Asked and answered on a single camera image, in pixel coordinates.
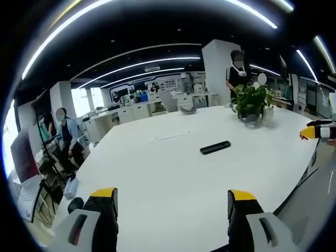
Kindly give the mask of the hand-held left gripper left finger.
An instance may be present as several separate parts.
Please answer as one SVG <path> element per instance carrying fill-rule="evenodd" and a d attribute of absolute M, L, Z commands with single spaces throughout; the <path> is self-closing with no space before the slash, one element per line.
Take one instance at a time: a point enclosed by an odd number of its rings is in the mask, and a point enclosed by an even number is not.
<path fill-rule="evenodd" d="M 118 189 L 108 187 L 76 197 L 58 225 L 51 251 L 116 251 L 119 233 Z"/>

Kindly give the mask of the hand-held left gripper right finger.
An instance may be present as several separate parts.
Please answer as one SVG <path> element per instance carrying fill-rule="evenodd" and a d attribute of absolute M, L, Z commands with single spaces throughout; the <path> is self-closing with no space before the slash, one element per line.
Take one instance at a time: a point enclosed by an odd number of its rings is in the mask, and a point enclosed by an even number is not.
<path fill-rule="evenodd" d="M 298 251 L 290 229 L 264 212 L 253 194 L 228 190 L 229 251 Z"/>

